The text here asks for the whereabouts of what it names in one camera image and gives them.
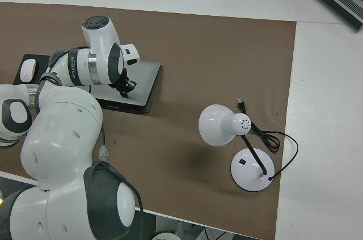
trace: desk lamp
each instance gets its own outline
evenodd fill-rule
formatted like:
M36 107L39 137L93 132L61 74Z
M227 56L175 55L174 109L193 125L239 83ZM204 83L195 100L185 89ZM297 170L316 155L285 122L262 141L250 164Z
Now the desk lamp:
M199 117L199 132L212 146L228 144L241 136L248 148L238 152L231 163L231 174L238 186L250 192L267 188L275 173L271 158L262 150L253 148L245 137L251 129L251 120L244 113L234 113L222 105L211 105Z

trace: computer mouse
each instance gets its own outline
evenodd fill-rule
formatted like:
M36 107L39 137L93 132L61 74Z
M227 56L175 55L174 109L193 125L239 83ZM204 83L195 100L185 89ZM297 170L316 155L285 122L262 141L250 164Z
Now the computer mouse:
M25 60L20 69L20 80L24 83L31 82L34 77L36 60L33 58Z

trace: brown mat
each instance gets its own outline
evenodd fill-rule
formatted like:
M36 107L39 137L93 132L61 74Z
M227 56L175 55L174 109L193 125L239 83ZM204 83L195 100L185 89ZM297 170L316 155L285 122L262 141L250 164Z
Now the brown mat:
M25 53L85 45L81 22L91 15L109 16L122 43L134 44L141 59L163 65L148 115L104 111L111 164L139 189L145 208L274 239L279 178L263 192L240 189L230 162L245 146L238 138L221 148L208 146L198 118L210 104L237 112L241 97L261 129L284 131L296 23L0 3L0 83L13 82ZM250 140L263 149L256 137ZM1 171L27 176L21 144L0 151ZM279 169L282 150L268 154Z

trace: cable connector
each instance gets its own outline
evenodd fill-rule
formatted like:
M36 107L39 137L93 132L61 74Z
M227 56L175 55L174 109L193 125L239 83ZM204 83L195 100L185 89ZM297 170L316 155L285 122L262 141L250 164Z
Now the cable connector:
M98 157L100 161L108 163L108 150L106 148L106 145L101 145Z
M246 114L246 108L245 108L245 106L244 106L244 101L242 101L242 99L241 99L241 98L238 98L238 99L237 99L237 107L238 107L238 109L241 111L241 113Z

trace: white table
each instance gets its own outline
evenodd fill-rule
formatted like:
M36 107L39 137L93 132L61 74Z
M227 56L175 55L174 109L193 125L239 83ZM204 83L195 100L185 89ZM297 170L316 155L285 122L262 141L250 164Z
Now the white table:
M356 33L319 1L0 1L297 21L286 132L301 151L281 176L276 239L362 237L363 32ZM287 142L285 161L293 150Z

